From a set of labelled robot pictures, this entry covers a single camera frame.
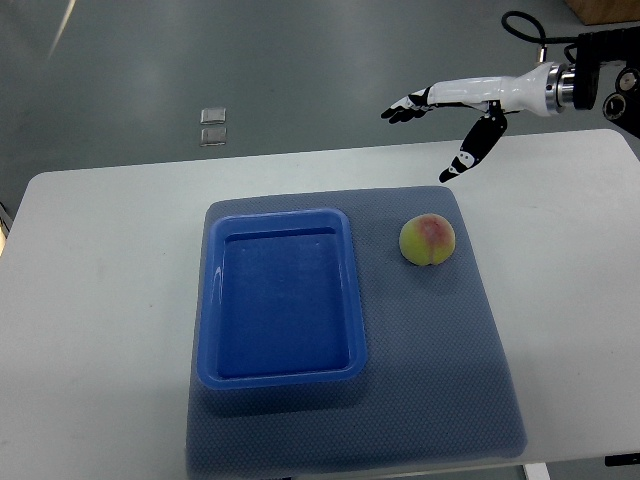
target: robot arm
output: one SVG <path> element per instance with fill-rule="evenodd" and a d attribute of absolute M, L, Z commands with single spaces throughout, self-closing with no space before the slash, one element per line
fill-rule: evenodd
<path fill-rule="evenodd" d="M 529 20 L 539 38 L 518 32 L 507 23 L 511 16 Z M 484 113 L 462 142 L 460 153 L 440 174 L 446 182 L 478 165 L 491 151 L 507 127 L 505 114 L 528 110 L 546 117 L 565 107 L 590 110 L 597 94 L 602 65 L 623 61 L 626 68 L 616 80 L 616 93 L 609 95 L 603 113 L 620 128 L 640 138 L 640 27 L 585 33 L 578 37 L 547 38 L 540 22 L 522 12 L 507 12 L 502 25 L 517 37 L 541 46 L 544 62 L 547 43 L 569 43 L 565 54 L 571 61 L 541 63 L 520 77 L 483 77 L 439 82 L 400 99 L 382 113 L 390 123 L 423 117 L 441 107 L 470 107 Z M 574 59 L 568 52 L 577 49 Z"/>
<path fill-rule="evenodd" d="M 558 77 L 564 64 L 543 63 L 520 77 L 482 77 L 439 82 L 400 99 L 382 113 L 390 123 L 420 118 L 441 107 L 470 107 L 484 112 L 462 142 L 460 153 L 440 174 L 446 182 L 478 165 L 507 128 L 506 113 L 529 110 L 539 116 L 562 111 L 557 101 Z"/>

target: white table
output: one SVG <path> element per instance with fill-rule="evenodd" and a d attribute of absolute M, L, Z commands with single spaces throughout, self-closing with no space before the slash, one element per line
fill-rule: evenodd
<path fill-rule="evenodd" d="M 3 478 L 185 478 L 208 207 L 436 184 L 459 145 L 37 176 L 0 257 Z M 639 451 L 640 165 L 623 138 L 609 130 L 507 137 L 447 186 L 529 438 L 511 463 Z"/>

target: peach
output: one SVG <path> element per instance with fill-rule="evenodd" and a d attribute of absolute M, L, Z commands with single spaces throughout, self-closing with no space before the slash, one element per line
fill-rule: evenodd
<path fill-rule="evenodd" d="M 449 221 L 435 213 L 412 218 L 400 231 L 400 251 L 416 265 L 438 265 L 456 248 L 456 234 Z"/>

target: blue plastic tray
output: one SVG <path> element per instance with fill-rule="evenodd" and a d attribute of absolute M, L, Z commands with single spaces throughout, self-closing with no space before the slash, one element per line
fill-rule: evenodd
<path fill-rule="evenodd" d="M 347 217 L 315 209 L 209 230 L 197 371 L 215 390 L 347 380 L 366 343 Z"/>

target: gray mat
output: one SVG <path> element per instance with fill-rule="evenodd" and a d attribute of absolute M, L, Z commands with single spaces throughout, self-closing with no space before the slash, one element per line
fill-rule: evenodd
<path fill-rule="evenodd" d="M 257 396 L 214 394 L 192 370 L 190 477 L 259 479 L 520 455 L 526 435 L 511 375 L 450 190 L 225 201 L 209 209 L 204 238 L 223 216 L 319 207 L 338 208 L 351 222 L 367 365 L 338 389 L 316 384 Z M 456 250 L 439 266 L 415 267 L 402 258 L 398 235 L 427 212 L 451 222 Z"/>

